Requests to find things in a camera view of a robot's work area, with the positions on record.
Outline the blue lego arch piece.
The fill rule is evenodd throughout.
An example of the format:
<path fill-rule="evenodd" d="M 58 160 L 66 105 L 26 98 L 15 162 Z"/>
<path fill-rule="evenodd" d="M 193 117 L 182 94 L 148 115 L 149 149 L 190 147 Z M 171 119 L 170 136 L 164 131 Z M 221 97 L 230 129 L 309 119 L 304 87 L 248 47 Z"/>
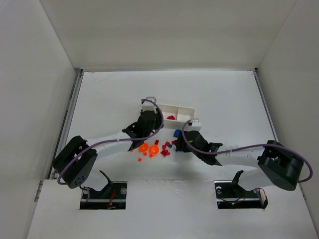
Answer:
<path fill-rule="evenodd" d="M 177 130 L 175 130 L 173 137 L 178 138 L 180 134 L 181 134 L 181 130 L 177 129 Z"/>

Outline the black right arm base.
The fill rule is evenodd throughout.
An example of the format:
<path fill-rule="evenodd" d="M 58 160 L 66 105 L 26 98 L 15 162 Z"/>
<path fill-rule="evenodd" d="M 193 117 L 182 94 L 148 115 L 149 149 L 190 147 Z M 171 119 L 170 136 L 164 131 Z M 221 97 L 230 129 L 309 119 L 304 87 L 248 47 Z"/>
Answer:
<path fill-rule="evenodd" d="M 218 209 L 266 209 L 268 197 L 263 188 L 246 191 L 238 185 L 243 170 L 238 171 L 232 181 L 214 181 Z"/>

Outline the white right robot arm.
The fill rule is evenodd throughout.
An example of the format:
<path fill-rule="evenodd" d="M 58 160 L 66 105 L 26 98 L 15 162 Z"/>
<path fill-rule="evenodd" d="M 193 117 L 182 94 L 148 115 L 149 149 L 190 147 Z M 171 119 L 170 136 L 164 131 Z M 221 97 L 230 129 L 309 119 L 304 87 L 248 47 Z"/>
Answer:
<path fill-rule="evenodd" d="M 246 191 L 272 185 L 293 191 L 304 165 L 300 156 L 274 140 L 256 148 L 223 149 L 222 143 L 208 142 L 200 132 L 193 130 L 181 132 L 175 146 L 178 152 L 191 152 L 211 166 L 252 167 L 252 170 L 240 169 L 232 181 Z"/>

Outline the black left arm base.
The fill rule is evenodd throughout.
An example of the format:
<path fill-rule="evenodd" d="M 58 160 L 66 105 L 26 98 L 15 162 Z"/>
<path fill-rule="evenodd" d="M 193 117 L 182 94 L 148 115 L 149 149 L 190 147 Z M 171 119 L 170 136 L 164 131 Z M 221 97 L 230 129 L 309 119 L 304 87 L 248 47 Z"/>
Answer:
<path fill-rule="evenodd" d="M 94 171 L 82 189 L 81 210 L 124 210 L 128 183 L 113 181 L 102 170 Z"/>

